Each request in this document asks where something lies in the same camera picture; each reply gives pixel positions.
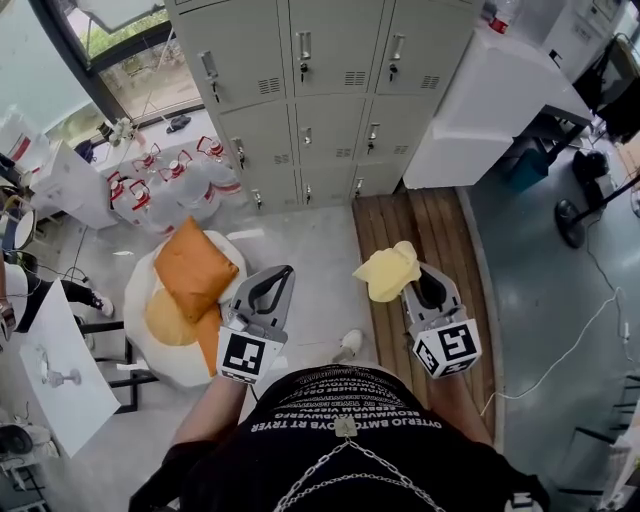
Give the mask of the rack of dark clothes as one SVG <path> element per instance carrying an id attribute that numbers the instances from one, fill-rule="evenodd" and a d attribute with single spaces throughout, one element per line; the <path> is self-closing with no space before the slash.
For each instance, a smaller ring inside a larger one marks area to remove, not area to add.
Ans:
<path id="1" fill-rule="evenodd" d="M 573 86 L 613 142 L 640 132 L 640 54 L 626 35 L 617 33 Z"/>

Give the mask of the black metal rack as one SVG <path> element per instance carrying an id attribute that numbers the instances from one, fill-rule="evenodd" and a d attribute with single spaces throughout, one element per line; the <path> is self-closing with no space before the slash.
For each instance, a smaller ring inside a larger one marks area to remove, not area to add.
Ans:
<path id="1" fill-rule="evenodd" d="M 594 512 L 620 512 L 640 497 L 640 375 L 625 377 L 612 414 L 606 430 L 574 429 L 575 440 L 586 442 L 604 457 L 596 475 L 557 488 L 562 497 L 587 500 Z"/>

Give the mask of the white beanbag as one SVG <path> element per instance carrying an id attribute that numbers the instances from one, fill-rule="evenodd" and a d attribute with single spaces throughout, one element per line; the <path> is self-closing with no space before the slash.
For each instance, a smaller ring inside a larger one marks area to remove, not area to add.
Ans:
<path id="1" fill-rule="evenodd" d="M 204 233 L 239 268 L 238 275 L 215 304 L 221 312 L 221 306 L 231 301 L 239 285 L 247 278 L 246 264 L 244 257 L 225 236 L 211 230 L 205 230 Z M 124 329 L 158 378 L 184 388 L 196 387 L 205 385 L 212 379 L 198 342 L 179 347 L 163 345 L 149 332 L 144 319 L 146 306 L 153 294 L 158 289 L 165 288 L 156 273 L 154 262 L 169 239 L 137 262 L 125 289 Z"/>

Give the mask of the white sneaker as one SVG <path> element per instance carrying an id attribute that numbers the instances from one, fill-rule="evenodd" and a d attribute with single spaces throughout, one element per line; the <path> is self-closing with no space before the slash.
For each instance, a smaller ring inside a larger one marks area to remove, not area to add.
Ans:
<path id="1" fill-rule="evenodd" d="M 342 338 L 340 348 L 338 352 L 331 357 L 330 362 L 332 364 L 341 364 L 356 360 L 361 351 L 363 341 L 364 334 L 360 329 L 349 331 Z"/>

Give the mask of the yellow cloth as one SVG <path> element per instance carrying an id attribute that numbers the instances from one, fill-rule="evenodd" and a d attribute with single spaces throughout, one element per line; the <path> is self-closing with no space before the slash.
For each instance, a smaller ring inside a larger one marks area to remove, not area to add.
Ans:
<path id="1" fill-rule="evenodd" d="M 392 248 L 378 250 L 353 272 L 353 276 L 367 284 L 371 301 L 388 303 L 421 276 L 417 253 L 409 241 L 400 241 Z"/>

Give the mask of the black metal frame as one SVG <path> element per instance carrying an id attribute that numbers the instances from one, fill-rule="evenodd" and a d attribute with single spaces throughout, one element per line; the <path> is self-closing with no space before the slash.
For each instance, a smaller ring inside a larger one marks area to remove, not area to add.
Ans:
<path id="1" fill-rule="evenodd" d="M 90 335 L 123 331 L 124 322 L 121 320 L 108 321 L 100 323 L 87 323 L 81 321 L 78 324 L 81 335 L 88 339 Z M 134 359 L 134 348 L 129 337 L 124 335 L 124 357 L 123 359 L 115 359 L 113 357 L 93 357 L 97 364 L 123 364 L 125 366 L 132 365 Z M 128 376 L 124 379 L 108 381 L 108 385 L 112 390 L 127 388 L 129 390 L 129 402 L 121 404 L 115 411 L 115 415 L 134 413 L 139 410 L 139 388 L 145 384 L 156 383 L 159 379 L 148 369 L 125 369 Z"/>

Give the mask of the black pedestal fan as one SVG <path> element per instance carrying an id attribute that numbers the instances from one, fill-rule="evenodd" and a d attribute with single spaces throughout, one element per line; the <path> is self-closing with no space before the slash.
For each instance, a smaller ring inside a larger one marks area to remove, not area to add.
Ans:
<path id="1" fill-rule="evenodd" d="M 583 220 L 595 214 L 611 203 L 614 199 L 629 193 L 632 213 L 640 219 L 640 176 L 595 203 L 584 211 L 579 211 L 576 205 L 568 199 L 562 199 L 554 207 L 554 220 L 557 230 L 564 242 L 573 249 L 581 248 L 586 242 L 586 230 Z"/>

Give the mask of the large orange cushion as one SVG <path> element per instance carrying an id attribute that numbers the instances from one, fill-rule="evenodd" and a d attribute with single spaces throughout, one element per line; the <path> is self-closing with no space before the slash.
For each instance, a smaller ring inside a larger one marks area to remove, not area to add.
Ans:
<path id="1" fill-rule="evenodd" d="M 193 217 L 188 217 L 163 246 L 154 268 L 191 323 L 198 322 L 217 303 L 239 273 L 239 268 L 216 247 Z"/>

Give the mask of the person's right forearm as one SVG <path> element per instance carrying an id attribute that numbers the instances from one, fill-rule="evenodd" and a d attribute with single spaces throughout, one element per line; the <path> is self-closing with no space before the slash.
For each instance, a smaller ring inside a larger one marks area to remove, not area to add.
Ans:
<path id="1" fill-rule="evenodd" d="M 429 379 L 427 393 L 429 407 L 435 414 L 468 439 L 488 446 L 493 445 L 493 439 L 461 374 Z"/>

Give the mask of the grey metal locker door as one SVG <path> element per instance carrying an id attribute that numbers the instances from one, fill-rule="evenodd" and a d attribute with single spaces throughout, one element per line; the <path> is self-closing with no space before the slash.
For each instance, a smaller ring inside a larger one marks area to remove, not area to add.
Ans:
<path id="1" fill-rule="evenodd" d="M 333 165 L 353 157 L 363 98 L 347 95 L 305 97 L 296 101 L 298 145 L 303 166 Z"/>

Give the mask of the black bag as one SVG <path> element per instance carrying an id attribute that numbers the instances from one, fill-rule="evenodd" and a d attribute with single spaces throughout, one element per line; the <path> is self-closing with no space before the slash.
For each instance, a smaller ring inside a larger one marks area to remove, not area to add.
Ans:
<path id="1" fill-rule="evenodd" d="M 609 164 L 601 151 L 577 151 L 573 157 L 572 171 L 588 202 L 603 198 L 598 179 L 608 174 Z"/>

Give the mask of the white flowers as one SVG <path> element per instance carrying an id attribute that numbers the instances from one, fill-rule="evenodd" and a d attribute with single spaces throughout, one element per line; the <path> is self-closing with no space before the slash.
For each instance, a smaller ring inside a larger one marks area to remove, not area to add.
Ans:
<path id="1" fill-rule="evenodd" d="M 124 141 L 132 141 L 135 134 L 136 129 L 133 122 L 128 117 L 123 117 L 111 127 L 108 142 L 111 146 L 117 147 Z"/>

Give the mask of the glass goblet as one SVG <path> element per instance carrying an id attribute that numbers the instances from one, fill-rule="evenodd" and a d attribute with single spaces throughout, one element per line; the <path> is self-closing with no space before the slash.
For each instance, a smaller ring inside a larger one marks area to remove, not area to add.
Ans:
<path id="1" fill-rule="evenodd" d="M 67 374 L 48 369 L 42 378 L 42 383 L 48 384 L 52 388 L 58 388 L 67 382 L 71 382 L 76 386 L 82 384 L 82 376 L 78 369 L 73 368 Z"/>

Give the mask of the grey metal locker cabinet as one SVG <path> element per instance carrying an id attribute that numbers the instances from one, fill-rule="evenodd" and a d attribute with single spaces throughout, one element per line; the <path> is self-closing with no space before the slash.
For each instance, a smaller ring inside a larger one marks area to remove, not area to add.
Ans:
<path id="1" fill-rule="evenodd" d="M 344 205 L 399 185 L 483 0 L 167 0 L 211 121 L 255 212 Z M 303 166 L 296 101 L 365 100 L 353 157 Z"/>

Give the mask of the black printed t-shirt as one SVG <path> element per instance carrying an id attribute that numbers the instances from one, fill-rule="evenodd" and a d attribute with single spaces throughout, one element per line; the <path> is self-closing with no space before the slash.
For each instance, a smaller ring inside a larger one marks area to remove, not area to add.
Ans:
<path id="1" fill-rule="evenodd" d="M 128 512 L 549 512 L 533 475 L 352 364 L 277 379 L 219 442 L 173 445 Z"/>

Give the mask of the round yellow cushion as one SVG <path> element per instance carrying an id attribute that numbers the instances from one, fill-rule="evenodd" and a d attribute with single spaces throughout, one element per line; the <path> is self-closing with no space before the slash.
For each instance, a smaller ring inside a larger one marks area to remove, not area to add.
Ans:
<path id="1" fill-rule="evenodd" d="M 165 288 L 153 294 L 146 306 L 144 319 L 149 332 L 163 345 L 188 346 L 196 341 L 193 325 Z"/>

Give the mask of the white bag red label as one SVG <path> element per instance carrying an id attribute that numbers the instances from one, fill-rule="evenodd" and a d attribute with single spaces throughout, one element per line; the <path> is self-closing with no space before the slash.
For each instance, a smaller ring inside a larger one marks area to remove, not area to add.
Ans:
<path id="1" fill-rule="evenodd" d="M 14 162 L 19 162 L 29 153 L 32 145 L 33 141 L 30 136 L 25 133 L 19 133 L 6 156 Z"/>

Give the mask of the round white stool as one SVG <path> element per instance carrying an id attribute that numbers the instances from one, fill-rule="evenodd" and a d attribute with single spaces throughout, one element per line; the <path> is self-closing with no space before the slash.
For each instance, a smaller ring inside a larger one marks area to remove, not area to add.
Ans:
<path id="1" fill-rule="evenodd" d="M 33 241 L 36 225 L 37 219 L 34 210 L 27 210 L 21 215 L 14 233 L 15 250 L 22 250 Z"/>

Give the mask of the person's left forearm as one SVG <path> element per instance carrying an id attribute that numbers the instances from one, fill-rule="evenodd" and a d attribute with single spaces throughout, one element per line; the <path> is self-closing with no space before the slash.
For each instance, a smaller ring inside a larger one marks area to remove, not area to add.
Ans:
<path id="1" fill-rule="evenodd" d="M 214 377 L 176 430 L 172 444 L 219 442 L 238 425 L 246 392 L 244 382 Z"/>

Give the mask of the wooden slat platform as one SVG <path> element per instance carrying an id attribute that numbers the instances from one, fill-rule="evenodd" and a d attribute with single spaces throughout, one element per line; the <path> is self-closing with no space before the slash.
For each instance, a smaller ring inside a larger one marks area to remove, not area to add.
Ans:
<path id="1" fill-rule="evenodd" d="M 409 190 L 352 201 L 361 259 L 406 240 L 419 258 L 451 277 L 468 314 L 478 326 L 482 357 L 465 374 L 467 386 L 489 435 L 498 447 L 504 430 L 504 408 L 490 400 L 501 384 L 493 347 L 497 334 L 494 307 L 486 298 L 489 282 L 476 229 L 469 225 L 453 188 Z M 386 304 L 371 302 L 374 341 L 381 365 L 398 375 L 425 406 L 429 404 L 427 373 L 411 354 L 409 316 L 399 298 Z"/>

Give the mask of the teal bin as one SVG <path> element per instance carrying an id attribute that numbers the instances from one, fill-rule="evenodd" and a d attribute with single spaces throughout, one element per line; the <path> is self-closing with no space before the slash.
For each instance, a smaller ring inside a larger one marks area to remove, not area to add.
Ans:
<path id="1" fill-rule="evenodd" d="M 548 171 L 547 155 L 528 148 L 509 172 L 508 184 L 514 191 L 520 193 L 546 178 Z"/>

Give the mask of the clear bottle red label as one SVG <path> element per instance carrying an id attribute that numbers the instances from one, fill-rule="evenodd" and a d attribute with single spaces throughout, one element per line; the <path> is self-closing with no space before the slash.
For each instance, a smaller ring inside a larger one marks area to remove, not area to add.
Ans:
<path id="1" fill-rule="evenodd" d="M 493 6 L 493 16 L 489 27 L 499 34 L 505 34 L 516 16 L 520 0 L 489 0 Z"/>

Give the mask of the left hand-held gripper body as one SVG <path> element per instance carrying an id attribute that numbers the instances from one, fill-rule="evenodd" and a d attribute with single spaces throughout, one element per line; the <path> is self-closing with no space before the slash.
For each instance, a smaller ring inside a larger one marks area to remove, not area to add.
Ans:
<path id="1" fill-rule="evenodd" d="M 240 284 L 223 317 L 216 363 L 218 375 L 249 385 L 264 378 L 288 340 L 285 325 L 294 289 L 274 313 L 257 314 L 248 304 L 252 276 Z"/>

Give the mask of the black window frame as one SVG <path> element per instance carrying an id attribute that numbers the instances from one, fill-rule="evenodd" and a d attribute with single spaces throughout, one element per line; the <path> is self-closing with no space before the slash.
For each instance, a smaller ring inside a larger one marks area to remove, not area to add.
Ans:
<path id="1" fill-rule="evenodd" d="M 28 0 L 93 104 L 150 125 L 204 108 L 167 0 Z"/>

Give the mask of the small orange cushion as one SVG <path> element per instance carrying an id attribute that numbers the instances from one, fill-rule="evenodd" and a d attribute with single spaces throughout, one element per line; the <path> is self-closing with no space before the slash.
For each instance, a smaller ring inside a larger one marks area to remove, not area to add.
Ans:
<path id="1" fill-rule="evenodd" d="M 218 305 L 207 311 L 195 324 L 194 332 L 210 377 L 216 375 L 219 330 L 222 317 Z"/>

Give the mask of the white table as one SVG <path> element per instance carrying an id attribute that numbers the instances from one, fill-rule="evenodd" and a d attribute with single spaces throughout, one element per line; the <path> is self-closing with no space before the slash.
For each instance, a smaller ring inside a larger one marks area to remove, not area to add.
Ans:
<path id="1" fill-rule="evenodd" d="M 18 335 L 19 356 L 55 442 L 72 458 L 115 414 L 120 402 L 79 331 L 60 281 L 53 282 L 27 333 Z M 48 370 L 78 369 L 79 386 L 42 383 Z"/>
<path id="2" fill-rule="evenodd" d="M 593 119 L 548 55 L 521 39 L 477 25 L 404 173 L 404 185 L 474 185 L 546 108 L 581 127 Z"/>

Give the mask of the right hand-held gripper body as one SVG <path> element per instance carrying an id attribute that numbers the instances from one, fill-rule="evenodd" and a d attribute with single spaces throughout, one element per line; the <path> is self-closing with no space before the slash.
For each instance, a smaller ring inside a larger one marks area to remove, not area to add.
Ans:
<path id="1" fill-rule="evenodd" d="M 421 272 L 444 274 L 421 262 Z M 442 309 L 423 307 L 416 294 L 416 282 L 402 291 L 409 319 L 412 352 L 434 379 L 465 372 L 481 358 L 481 341 L 476 321 L 467 315 L 455 282 L 449 280 L 448 299 Z"/>

